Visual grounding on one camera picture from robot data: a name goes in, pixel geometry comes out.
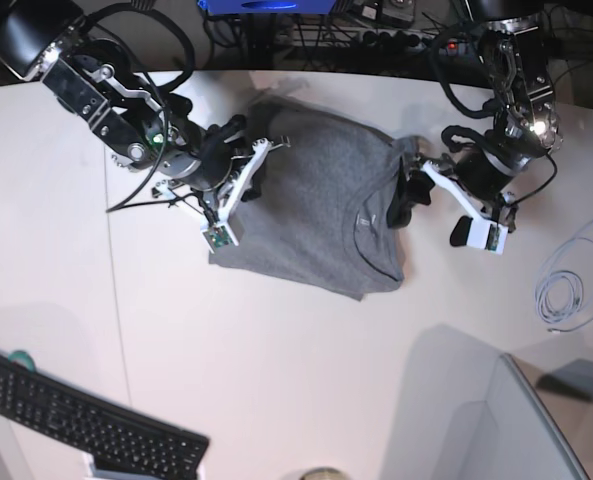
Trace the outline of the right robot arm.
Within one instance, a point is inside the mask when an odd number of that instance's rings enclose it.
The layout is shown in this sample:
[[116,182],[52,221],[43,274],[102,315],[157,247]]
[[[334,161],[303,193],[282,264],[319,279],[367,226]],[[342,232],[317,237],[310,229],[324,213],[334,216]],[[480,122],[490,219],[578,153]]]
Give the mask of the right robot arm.
[[[92,30],[118,13],[143,15],[180,43],[184,64],[158,85],[116,34]],[[151,4],[115,3],[85,14],[74,1],[0,1],[0,62],[23,81],[37,80],[130,171],[160,173],[186,186],[209,220],[220,201],[260,197],[261,139],[247,140],[247,119],[203,128],[190,120],[192,101],[177,94],[196,70],[187,34]]]

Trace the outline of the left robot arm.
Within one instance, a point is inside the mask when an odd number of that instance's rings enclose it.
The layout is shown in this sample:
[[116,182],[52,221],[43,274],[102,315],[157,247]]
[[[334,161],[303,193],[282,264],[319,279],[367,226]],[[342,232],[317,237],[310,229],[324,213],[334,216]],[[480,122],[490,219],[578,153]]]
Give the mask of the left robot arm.
[[[519,207],[529,198],[516,197],[507,186],[530,162],[551,159],[561,139],[542,8],[540,1],[465,1],[464,19],[432,41],[429,64],[447,99],[467,118],[491,119],[492,127],[479,133],[447,126],[441,133],[447,153],[401,160],[387,212],[390,228],[407,227],[413,208],[430,205],[432,190],[440,187],[465,211],[450,235],[451,246],[502,252],[516,229]],[[477,110],[458,99],[441,66],[441,50],[455,39],[469,43],[492,90],[492,98]]]

